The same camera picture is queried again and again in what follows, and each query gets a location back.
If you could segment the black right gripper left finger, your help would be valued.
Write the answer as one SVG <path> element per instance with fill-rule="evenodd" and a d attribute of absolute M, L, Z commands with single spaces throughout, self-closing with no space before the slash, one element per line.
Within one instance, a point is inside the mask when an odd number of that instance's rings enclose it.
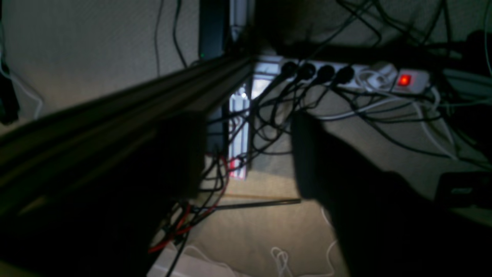
<path fill-rule="evenodd" d="M 188 112 L 158 123 L 128 159 L 128 188 L 115 205 L 115 275 L 144 277 L 148 249 L 174 205 L 196 195 L 204 168 L 205 117 Z"/>

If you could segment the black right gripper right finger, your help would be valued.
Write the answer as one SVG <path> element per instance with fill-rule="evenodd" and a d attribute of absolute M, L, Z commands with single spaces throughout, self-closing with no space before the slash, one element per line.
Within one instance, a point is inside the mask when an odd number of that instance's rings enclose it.
<path fill-rule="evenodd" d="M 490 277 L 491 228 L 417 193 L 306 112 L 291 144 L 297 188 L 331 215 L 352 277 Z"/>

